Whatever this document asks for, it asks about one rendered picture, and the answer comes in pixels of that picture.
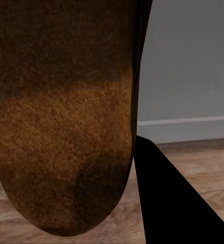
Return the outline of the sandal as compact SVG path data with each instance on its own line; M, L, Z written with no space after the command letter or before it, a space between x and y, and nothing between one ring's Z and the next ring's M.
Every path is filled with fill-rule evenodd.
M0 0L0 180L31 224L84 234L130 173L153 0Z

